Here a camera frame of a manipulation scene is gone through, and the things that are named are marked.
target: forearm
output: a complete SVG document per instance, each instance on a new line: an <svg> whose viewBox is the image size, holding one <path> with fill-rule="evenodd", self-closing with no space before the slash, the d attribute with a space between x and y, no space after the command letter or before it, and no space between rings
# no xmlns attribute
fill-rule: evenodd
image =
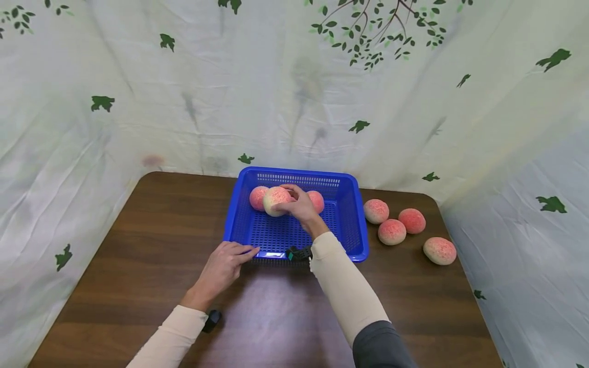
<svg viewBox="0 0 589 368"><path fill-rule="evenodd" d="M185 297L182 304L194 299ZM207 315L182 305L172 313L150 337L128 368L176 368L202 331Z"/></svg>
<svg viewBox="0 0 589 368"><path fill-rule="evenodd" d="M380 320L389 321L378 296L333 233L318 236L311 250L311 271L329 299L350 346L364 327Z"/></svg>

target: basket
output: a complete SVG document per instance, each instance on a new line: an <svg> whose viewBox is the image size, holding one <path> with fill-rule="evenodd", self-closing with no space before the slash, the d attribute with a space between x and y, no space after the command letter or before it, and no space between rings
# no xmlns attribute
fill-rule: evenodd
<svg viewBox="0 0 589 368"><path fill-rule="evenodd" d="M284 262L288 262L285 255L288 248L296 246L301 249L311 245L311 237L294 217L271 217L250 205L252 189L259 185L270 188L281 184L297 184L304 191L320 192L325 201L321 218L353 262L366 260L368 237L362 197L356 178L349 174L269 167L243 169L233 188L223 238L260 247L258 259Z"/></svg>

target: wooden table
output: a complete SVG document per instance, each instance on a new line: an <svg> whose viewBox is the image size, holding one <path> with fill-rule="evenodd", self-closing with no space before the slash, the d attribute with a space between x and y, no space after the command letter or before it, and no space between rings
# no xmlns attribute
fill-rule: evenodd
<svg viewBox="0 0 589 368"><path fill-rule="evenodd" d="M196 281L221 241L235 179L152 173L133 191L57 321L35 367L125 367ZM501 367L460 262L432 264L421 246L448 238L433 199L362 190L391 217L414 207L426 230L387 247L369 225L358 264L421 368ZM313 274L249 265L213 306L224 313L181 367L353 367L352 352Z"/></svg>

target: pink peach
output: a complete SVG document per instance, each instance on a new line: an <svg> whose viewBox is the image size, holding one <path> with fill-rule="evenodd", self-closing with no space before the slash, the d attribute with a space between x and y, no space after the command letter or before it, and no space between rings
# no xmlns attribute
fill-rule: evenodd
<svg viewBox="0 0 589 368"><path fill-rule="evenodd" d="M309 198L311 198L311 202L313 202L313 207L315 208L315 212L321 213L325 208L325 202L323 201L323 196L320 192L316 190L310 190L307 192Z"/></svg>
<svg viewBox="0 0 589 368"><path fill-rule="evenodd" d="M389 206L381 200L369 200L364 203L364 216L372 224L382 224L389 218Z"/></svg>
<svg viewBox="0 0 589 368"><path fill-rule="evenodd" d="M378 239L387 246L395 246L405 240L407 230L399 220L386 220L378 227Z"/></svg>
<svg viewBox="0 0 589 368"><path fill-rule="evenodd" d="M415 208L407 208L401 211L399 221L405 225L409 234L419 234L425 229L425 217Z"/></svg>
<svg viewBox="0 0 589 368"><path fill-rule="evenodd" d="M264 204L264 211L266 211L266 213L272 217L282 216L286 214L286 212L274 211L272 210L272 206L278 203L288 203L290 202L291 198L292 197L290 196L289 191L283 187L272 187L266 191L264 198L262 199Z"/></svg>
<svg viewBox="0 0 589 368"><path fill-rule="evenodd" d="M264 210L264 194L268 187L264 187L260 185L259 187L255 187L252 192L250 193L250 204L256 211L263 211Z"/></svg>
<svg viewBox="0 0 589 368"><path fill-rule="evenodd" d="M431 262L440 266L447 266L456 259L456 247L444 238L429 238L423 245L423 252Z"/></svg>

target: right hand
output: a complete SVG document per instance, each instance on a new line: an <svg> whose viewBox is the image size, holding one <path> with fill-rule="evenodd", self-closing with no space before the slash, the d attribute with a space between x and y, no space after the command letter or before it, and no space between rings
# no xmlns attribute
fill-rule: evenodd
<svg viewBox="0 0 589 368"><path fill-rule="evenodd" d="M309 198L309 195L305 193L304 190L294 184L283 184L281 187L288 190L295 201L275 204L272 206L272 210L285 211L295 216L296 219L300 221L303 229L311 235L313 240L319 235L329 231L329 228L325 222L323 222L321 216L315 212L313 202L311 202L311 198Z"/></svg>

